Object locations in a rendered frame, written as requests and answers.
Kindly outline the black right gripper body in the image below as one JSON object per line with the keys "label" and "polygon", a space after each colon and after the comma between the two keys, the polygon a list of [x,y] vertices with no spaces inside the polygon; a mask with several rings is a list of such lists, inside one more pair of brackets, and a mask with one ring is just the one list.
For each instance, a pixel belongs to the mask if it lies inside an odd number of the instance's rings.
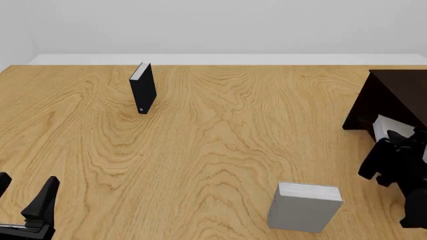
{"label": "black right gripper body", "polygon": [[395,145],[386,139],[379,142],[379,185],[389,187],[392,183],[400,187],[427,187],[427,162],[423,160],[427,142]]}

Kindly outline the grey thick book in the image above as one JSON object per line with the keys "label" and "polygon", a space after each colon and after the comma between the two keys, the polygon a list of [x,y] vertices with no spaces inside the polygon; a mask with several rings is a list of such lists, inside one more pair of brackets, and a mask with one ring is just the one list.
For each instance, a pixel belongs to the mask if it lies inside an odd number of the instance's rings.
{"label": "grey thick book", "polygon": [[321,233],[343,203],[338,187],[280,181],[268,212],[268,227]]}

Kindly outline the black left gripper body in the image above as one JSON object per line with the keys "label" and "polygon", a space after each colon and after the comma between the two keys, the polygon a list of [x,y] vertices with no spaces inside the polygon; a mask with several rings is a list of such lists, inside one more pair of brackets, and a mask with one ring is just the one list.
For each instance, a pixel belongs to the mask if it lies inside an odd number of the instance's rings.
{"label": "black left gripper body", "polygon": [[0,223],[0,240],[51,240],[55,233],[54,225],[41,227]]}

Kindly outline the white book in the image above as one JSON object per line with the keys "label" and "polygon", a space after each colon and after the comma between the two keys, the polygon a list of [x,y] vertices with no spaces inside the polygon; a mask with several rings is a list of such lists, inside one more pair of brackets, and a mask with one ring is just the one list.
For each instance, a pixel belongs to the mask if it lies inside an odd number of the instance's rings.
{"label": "white book", "polygon": [[414,127],[401,123],[394,119],[379,115],[373,123],[373,130],[376,142],[380,139],[389,137],[387,131],[395,131],[404,137],[410,137],[414,134]]}

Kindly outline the black standing book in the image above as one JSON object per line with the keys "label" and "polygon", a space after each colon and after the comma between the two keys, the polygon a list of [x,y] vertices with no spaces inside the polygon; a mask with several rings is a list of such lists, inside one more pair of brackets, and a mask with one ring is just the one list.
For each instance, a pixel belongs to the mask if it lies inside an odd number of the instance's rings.
{"label": "black standing book", "polygon": [[129,83],[138,113],[147,114],[157,96],[151,63],[141,63]]}

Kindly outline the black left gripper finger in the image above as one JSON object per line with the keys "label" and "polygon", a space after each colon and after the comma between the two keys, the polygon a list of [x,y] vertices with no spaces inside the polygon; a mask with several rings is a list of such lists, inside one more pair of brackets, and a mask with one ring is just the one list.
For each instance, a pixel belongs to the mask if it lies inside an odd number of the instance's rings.
{"label": "black left gripper finger", "polygon": [[54,207],[59,184],[58,178],[50,176],[34,200],[22,210],[25,227],[54,226]]}
{"label": "black left gripper finger", "polygon": [[0,172],[0,197],[6,192],[12,178],[5,172]]}

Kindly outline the dark wooden cabinet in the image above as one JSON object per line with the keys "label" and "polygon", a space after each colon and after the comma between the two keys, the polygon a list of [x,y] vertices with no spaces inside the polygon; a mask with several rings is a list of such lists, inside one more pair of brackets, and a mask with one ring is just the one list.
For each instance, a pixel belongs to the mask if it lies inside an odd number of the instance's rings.
{"label": "dark wooden cabinet", "polygon": [[427,128],[427,69],[371,69],[342,128],[375,137],[378,116]]}

